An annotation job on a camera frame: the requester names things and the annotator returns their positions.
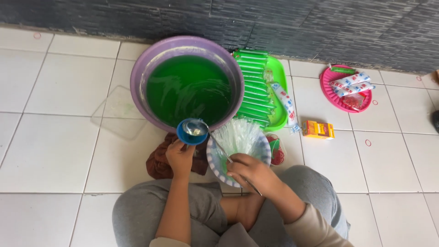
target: green liquid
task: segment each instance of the green liquid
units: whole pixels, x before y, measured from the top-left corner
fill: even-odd
[[[177,56],[157,66],[148,78],[146,97],[152,112],[172,127],[186,118],[218,123],[229,109],[231,88],[212,61]]]

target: shoe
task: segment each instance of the shoe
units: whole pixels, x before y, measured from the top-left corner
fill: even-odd
[[[436,131],[439,133],[439,111],[435,111],[432,114],[432,122]]]

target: pink tray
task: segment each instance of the pink tray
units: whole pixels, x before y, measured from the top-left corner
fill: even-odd
[[[333,67],[352,69],[351,67],[346,66],[346,65],[335,65]],[[350,76],[350,75],[351,74],[333,72],[333,71],[331,71],[330,68],[327,68],[320,75],[320,86],[322,87],[323,94],[326,96],[326,98],[329,100],[329,102],[331,102],[337,108],[339,108],[345,112],[349,112],[349,113],[360,113],[360,112],[366,110],[369,107],[369,105],[371,104],[372,90],[367,90],[367,91],[362,92],[362,93],[364,93],[366,98],[363,101],[362,109],[358,112],[356,110],[352,110],[350,107],[343,104],[343,102],[340,100],[340,97],[338,97],[338,95],[332,91],[331,86],[329,86],[329,82],[334,81],[334,80],[338,80],[338,79],[342,79],[342,78],[345,78],[345,77]]]

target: person's hand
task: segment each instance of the person's hand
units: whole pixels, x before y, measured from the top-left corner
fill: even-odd
[[[174,178],[189,178],[192,167],[192,156],[194,155],[195,146],[187,146],[185,151],[181,149],[184,143],[179,139],[168,146],[166,158],[174,172]]]
[[[243,153],[233,154],[230,158],[233,163],[227,164],[227,175],[249,191],[255,193],[254,189],[241,176],[250,181],[267,198],[283,185],[283,182],[262,161]]]

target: beige sleeve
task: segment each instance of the beige sleeve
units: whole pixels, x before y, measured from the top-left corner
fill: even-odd
[[[332,228],[313,205],[294,223],[285,225],[297,247],[353,247]]]
[[[149,243],[149,247],[190,247],[190,246],[187,243],[183,243],[175,239],[158,237],[156,239],[153,239]]]

